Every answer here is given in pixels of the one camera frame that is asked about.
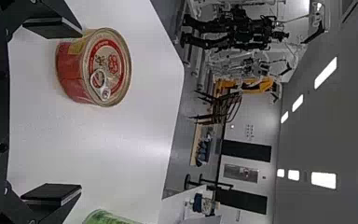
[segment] desk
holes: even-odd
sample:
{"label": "desk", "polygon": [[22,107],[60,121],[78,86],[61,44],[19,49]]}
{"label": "desk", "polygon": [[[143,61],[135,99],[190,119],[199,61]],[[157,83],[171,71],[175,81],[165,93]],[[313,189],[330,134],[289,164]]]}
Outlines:
{"label": "desk", "polygon": [[104,208],[157,223],[184,68],[149,0],[67,0],[84,28],[111,27],[130,48],[124,100],[101,108],[71,101],[55,75],[58,41],[19,29],[9,43],[8,180],[22,195],[44,183],[83,186],[66,223]]}

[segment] floor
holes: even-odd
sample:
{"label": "floor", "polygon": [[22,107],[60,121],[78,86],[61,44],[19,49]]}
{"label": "floor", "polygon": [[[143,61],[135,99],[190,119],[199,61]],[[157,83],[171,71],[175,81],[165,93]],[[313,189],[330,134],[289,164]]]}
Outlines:
{"label": "floor", "polygon": [[[174,27],[179,27],[180,29],[181,13],[183,9],[186,8],[185,0],[152,0],[151,2],[166,28],[169,37],[171,40],[174,40],[176,35],[180,34]],[[175,48],[180,57],[184,59],[184,50],[179,45],[175,45]],[[193,53],[191,58],[192,64],[195,63],[195,55],[197,54],[197,49],[193,50],[196,51],[196,53]],[[191,175],[194,181],[198,180],[200,174],[203,174],[204,178],[211,180],[215,180],[217,176],[220,153],[219,150],[216,151],[215,148],[218,144],[213,144],[210,161],[207,165],[201,167],[190,166],[190,154],[191,148],[193,147],[196,125],[194,120],[188,117],[206,114],[207,112],[207,105],[204,105],[202,101],[197,98],[198,94],[194,92],[194,90],[197,89],[199,79],[191,75],[192,69],[192,66],[185,66],[185,83],[176,121],[163,198],[182,192],[187,174]],[[215,139],[215,143],[218,143],[222,136],[223,127],[222,125],[216,125],[214,130],[217,138]]]}

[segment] wall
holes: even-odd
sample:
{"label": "wall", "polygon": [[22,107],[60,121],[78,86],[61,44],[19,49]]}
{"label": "wall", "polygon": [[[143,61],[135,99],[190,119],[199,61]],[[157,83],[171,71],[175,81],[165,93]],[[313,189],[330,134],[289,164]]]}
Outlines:
{"label": "wall", "polygon": [[[358,7],[339,25],[339,1],[328,3],[332,31],[310,44],[284,92],[282,111],[301,93],[304,104],[281,127],[278,165],[336,173],[337,190],[278,179],[274,224],[358,223]],[[337,71],[314,90],[335,56]]]}
{"label": "wall", "polygon": [[[250,161],[223,156],[219,174],[219,181],[234,184],[234,189],[268,196],[267,214],[264,216],[257,213],[241,211],[241,222],[236,222],[235,219],[238,209],[222,206],[219,213],[223,215],[225,224],[272,223],[281,102],[276,105],[271,105],[270,97],[272,96],[268,94],[243,95],[241,108],[237,117],[231,123],[227,124],[225,139],[272,146],[271,162]],[[247,125],[254,125],[254,138],[248,138],[246,136]],[[224,178],[225,163],[259,169],[258,184]]]}

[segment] red can label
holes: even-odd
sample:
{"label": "red can label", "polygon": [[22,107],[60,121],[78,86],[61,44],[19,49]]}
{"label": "red can label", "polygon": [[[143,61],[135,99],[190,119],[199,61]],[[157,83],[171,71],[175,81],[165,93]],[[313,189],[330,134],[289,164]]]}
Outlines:
{"label": "red can label", "polygon": [[[112,95],[120,89],[126,69],[123,54],[114,41],[102,39],[97,42],[91,50],[88,65],[90,76],[100,68],[106,72],[106,85],[111,89]],[[94,86],[101,87],[104,78],[97,76],[91,81]]]}

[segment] chair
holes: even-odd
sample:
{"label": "chair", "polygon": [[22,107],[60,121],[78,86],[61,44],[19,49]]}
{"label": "chair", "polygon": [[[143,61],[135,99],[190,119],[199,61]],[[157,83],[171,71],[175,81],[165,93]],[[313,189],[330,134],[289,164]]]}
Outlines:
{"label": "chair", "polygon": [[241,91],[229,93],[218,98],[201,91],[196,91],[196,93],[200,94],[202,97],[199,97],[199,99],[209,103],[213,110],[212,114],[190,117],[191,119],[195,119],[198,124],[211,125],[224,122],[229,123],[234,120],[241,107]]}

